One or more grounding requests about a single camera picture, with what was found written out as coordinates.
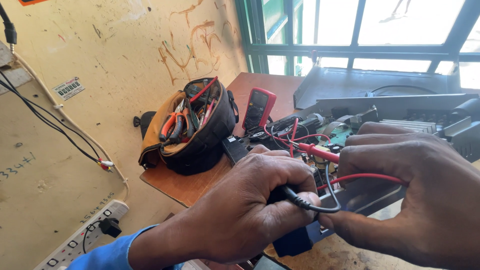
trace hand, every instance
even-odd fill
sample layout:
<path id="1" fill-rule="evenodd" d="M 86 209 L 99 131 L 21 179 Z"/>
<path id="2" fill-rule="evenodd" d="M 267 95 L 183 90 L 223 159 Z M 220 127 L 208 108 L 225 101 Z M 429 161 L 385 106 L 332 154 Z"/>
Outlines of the hand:
<path id="1" fill-rule="evenodd" d="M 286 151 L 255 147 L 195 205 L 138 236 L 129 251 L 132 268 L 161 269 L 194 258 L 233 263 L 258 255 L 315 216 L 289 201 L 266 205 L 270 192 L 284 184 L 320 206 L 308 165 Z"/>
<path id="2" fill-rule="evenodd" d="M 351 212 L 319 222 L 348 243 L 436 268 L 480 265 L 480 171 L 446 141 L 378 123 L 347 139 L 339 176 L 381 173 L 409 182 L 401 212 L 378 221 Z"/>

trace tool bag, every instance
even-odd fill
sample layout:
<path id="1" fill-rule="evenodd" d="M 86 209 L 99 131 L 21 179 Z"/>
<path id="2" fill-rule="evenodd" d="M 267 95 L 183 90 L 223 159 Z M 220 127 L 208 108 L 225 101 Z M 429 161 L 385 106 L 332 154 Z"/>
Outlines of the tool bag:
<path id="1" fill-rule="evenodd" d="M 159 140 L 161 128 L 168 115 L 187 97 L 191 85 L 202 89 L 204 79 L 191 81 L 182 91 L 172 95 L 158 109 L 145 134 L 142 153 L 138 160 L 139 165 L 145 169 L 155 168 L 159 162 L 163 161 L 167 168 L 176 173 L 192 175 L 211 169 L 220 160 L 223 155 L 221 141 L 232 134 L 235 124 L 239 121 L 239 116 L 232 92 L 227 91 L 218 80 L 210 87 L 211 91 L 215 86 L 220 89 L 218 101 L 206 123 L 195 131 L 192 138 L 186 143 L 179 144 L 173 144 L 168 140 L 162 143 Z M 206 79 L 208 82 L 213 80 L 213 78 Z M 195 108 L 202 107 L 203 104 L 204 100 L 196 100 L 191 103 L 192 117 L 194 117 Z"/>

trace wall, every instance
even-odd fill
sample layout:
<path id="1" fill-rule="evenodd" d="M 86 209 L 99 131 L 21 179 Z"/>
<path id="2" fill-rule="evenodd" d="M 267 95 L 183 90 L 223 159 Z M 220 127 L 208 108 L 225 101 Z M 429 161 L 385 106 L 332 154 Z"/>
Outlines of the wall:
<path id="1" fill-rule="evenodd" d="M 124 234 L 182 210 L 138 178 L 141 135 L 132 118 L 157 110 L 189 80 L 218 75 L 228 85 L 246 71 L 234 1 L 48 0 L 22 7 L 3 0 L 2 5 L 17 28 L 17 52 L 49 88 L 73 77 L 86 87 L 62 103 L 129 178 L 131 209 L 120 222 Z M 36 82 L 19 91 L 53 111 Z M 17 171 L 8 178 L 0 173 L 1 270 L 34 268 L 85 215 L 101 208 L 104 198 L 110 200 L 110 193 L 123 199 L 116 174 L 102 171 L 12 93 L 0 96 L 0 149 L 0 171 Z"/>

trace white power strip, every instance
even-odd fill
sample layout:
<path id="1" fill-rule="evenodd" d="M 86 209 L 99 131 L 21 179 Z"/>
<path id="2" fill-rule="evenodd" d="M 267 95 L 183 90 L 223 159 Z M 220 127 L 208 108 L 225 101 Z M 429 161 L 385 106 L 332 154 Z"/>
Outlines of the white power strip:
<path id="1" fill-rule="evenodd" d="M 34 270 L 65 269 L 64 267 L 68 267 L 74 259 L 84 253 L 82 247 L 84 234 L 87 233 L 87 227 L 90 224 L 106 217 L 120 220 L 120 218 L 127 213 L 128 209 L 128 206 L 122 201 L 110 201 L 100 212 L 89 219 L 88 222 L 85 222 L 85 224 L 63 242 L 59 248 L 35 267 Z M 85 240 L 85 250 L 88 250 L 102 235 L 103 233 L 98 227 L 98 223 L 96 223 L 94 227 L 90 227 Z"/>

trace red multimeter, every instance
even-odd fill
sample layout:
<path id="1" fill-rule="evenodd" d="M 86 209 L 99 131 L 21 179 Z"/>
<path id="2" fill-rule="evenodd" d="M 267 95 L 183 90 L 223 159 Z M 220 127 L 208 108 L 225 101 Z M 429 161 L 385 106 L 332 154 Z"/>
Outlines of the red multimeter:
<path id="1" fill-rule="evenodd" d="M 250 130 L 257 126 L 264 126 L 270 116 L 276 95 L 265 89 L 254 87 L 250 92 L 247 112 L 243 120 L 243 129 Z"/>

